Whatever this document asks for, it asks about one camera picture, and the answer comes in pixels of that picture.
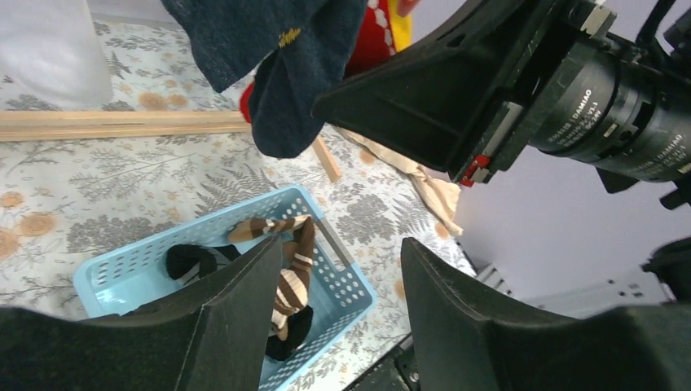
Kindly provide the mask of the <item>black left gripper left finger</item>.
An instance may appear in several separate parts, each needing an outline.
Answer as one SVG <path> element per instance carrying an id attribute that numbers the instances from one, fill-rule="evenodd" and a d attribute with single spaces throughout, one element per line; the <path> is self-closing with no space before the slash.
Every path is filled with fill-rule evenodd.
<path id="1" fill-rule="evenodd" d="M 282 244 L 125 315 L 69 321 L 1 310 L 4 390 L 255 390 Z"/>

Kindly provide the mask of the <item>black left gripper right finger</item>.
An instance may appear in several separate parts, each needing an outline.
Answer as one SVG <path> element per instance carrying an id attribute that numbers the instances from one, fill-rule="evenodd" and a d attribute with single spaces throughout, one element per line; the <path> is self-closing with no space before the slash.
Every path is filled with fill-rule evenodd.
<path id="1" fill-rule="evenodd" d="M 518 301 L 412 237 L 401 266 L 424 390 L 687 390 L 690 307 L 574 319 Z"/>

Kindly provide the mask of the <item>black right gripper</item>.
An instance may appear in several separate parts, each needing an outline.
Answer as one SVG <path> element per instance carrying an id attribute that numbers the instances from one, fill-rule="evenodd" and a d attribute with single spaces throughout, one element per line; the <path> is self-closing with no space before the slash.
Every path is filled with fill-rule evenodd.
<path id="1" fill-rule="evenodd" d="M 530 146 L 615 18 L 601 1 L 467 1 L 312 113 L 454 182 L 487 183 Z"/>

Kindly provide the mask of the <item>red white dotted sock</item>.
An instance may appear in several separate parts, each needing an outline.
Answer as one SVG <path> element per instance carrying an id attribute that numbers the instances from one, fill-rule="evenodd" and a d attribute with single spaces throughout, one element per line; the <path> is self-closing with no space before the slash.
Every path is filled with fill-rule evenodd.
<path id="1" fill-rule="evenodd" d="M 394 54 L 387 5 L 378 1 L 247 1 L 229 5 L 231 79 L 258 63 L 240 110 L 261 134 L 317 134 L 316 97 Z"/>

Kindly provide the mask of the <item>brown white striped sock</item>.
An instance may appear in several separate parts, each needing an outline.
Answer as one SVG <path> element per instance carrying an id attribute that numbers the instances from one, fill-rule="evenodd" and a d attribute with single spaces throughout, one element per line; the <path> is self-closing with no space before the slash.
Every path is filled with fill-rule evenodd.
<path id="1" fill-rule="evenodd" d="M 307 214 L 279 220 L 253 217 L 231 229 L 227 239 L 236 244 L 263 235 L 281 233 L 290 233 L 293 239 L 283 244 L 283 255 L 288 266 L 280 270 L 270 335 L 285 341 L 288 339 L 288 319 L 304 310 L 309 302 L 315 249 L 315 225 L 312 216 Z"/>

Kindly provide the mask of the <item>navy blue sock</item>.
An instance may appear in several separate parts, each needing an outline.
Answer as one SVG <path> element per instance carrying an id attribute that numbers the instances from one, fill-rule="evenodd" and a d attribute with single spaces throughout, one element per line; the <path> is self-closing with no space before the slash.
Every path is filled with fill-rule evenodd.
<path id="1" fill-rule="evenodd" d="M 324 121 L 316 98 L 344 76 L 365 1 L 177 0 L 162 3 L 183 28 L 197 67 L 221 93 L 254 74 L 248 108 L 265 156 L 299 156 Z"/>

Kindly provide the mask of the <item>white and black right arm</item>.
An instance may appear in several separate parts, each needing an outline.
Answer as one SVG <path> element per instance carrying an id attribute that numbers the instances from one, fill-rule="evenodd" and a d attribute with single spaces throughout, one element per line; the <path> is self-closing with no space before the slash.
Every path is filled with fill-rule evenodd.
<path id="1" fill-rule="evenodd" d="M 601 1 L 466 1 L 314 115 L 464 191 L 478 278 L 584 317 L 690 298 L 690 14 L 636 38 Z"/>

